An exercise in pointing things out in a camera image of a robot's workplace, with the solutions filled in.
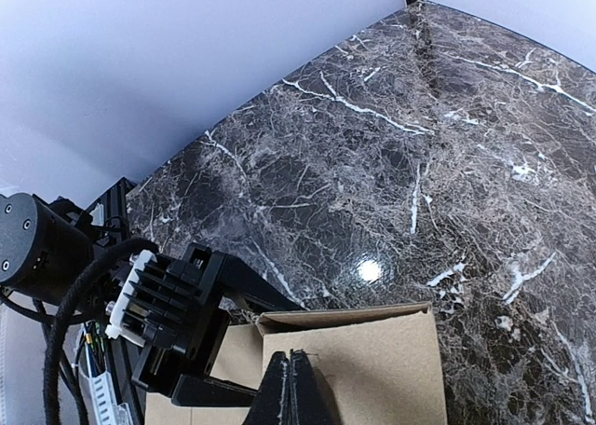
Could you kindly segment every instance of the white wall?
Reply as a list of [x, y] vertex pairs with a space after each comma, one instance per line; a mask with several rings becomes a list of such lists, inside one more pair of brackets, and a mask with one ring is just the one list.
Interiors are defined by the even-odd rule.
[[0, 193], [86, 204], [404, 0], [0, 0]]
[[596, 71], [596, 0], [428, 0], [500, 24]]

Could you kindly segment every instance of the open box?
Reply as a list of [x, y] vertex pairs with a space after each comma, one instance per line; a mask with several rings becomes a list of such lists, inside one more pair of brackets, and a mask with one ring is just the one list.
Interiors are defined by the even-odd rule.
[[[341, 425], [447, 423], [429, 304], [265, 313], [230, 327], [211, 374], [258, 388], [275, 351], [304, 350], [331, 388]], [[147, 396], [147, 425], [241, 425], [248, 408], [181, 408]]]

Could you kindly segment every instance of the white plastic part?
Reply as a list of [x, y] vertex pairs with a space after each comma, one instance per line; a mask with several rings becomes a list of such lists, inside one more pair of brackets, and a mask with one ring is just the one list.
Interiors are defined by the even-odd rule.
[[117, 404], [109, 372], [89, 379], [93, 411], [98, 425], [132, 425], [129, 406]]
[[119, 336], [123, 336], [125, 339], [127, 339], [131, 343], [136, 344], [137, 346], [144, 346], [145, 341], [140, 336], [137, 336], [133, 334], [130, 330], [127, 330], [126, 328], [122, 327], [122, 319], [124, 318], [124, 312], [130, 304], [130, 301], [127, 299], [125, 294], [132, 295], [134, 293], [134, 287], [130, 283], [139, 281], [137, 269], [139, 271], [143, 271], [147, 262], [156, 261], [156, 256], [147, 250], [141, 251], [139, 257], [137, 257], [137, 260], [132, 266], [132, 270], [130, 271], [129, 276], [124, 282], [122, 292], [120, 292], [120, 296], [115, 301], [114, 309], [110, 314], [110, 324], [105, 328], [105, 334], [108, 335], [108, 337], [116, 339]]

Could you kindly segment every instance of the marble surface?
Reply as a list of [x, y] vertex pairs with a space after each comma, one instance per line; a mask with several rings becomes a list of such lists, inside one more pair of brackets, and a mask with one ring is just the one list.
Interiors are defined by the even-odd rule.
[[308, 308], [431, 300], [452, 424], [594, 423], [595, 166], [594, 74], [419, 4], [190, 144], [130, 216]]

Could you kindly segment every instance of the marble table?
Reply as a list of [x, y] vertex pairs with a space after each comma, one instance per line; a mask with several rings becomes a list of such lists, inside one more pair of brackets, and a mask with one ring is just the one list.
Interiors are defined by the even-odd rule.
[[594, 423], [595, 166], [595, 74], [424, 3], [236, 110], [130, 217], [307, 308], [431, 300], [452, 424]]

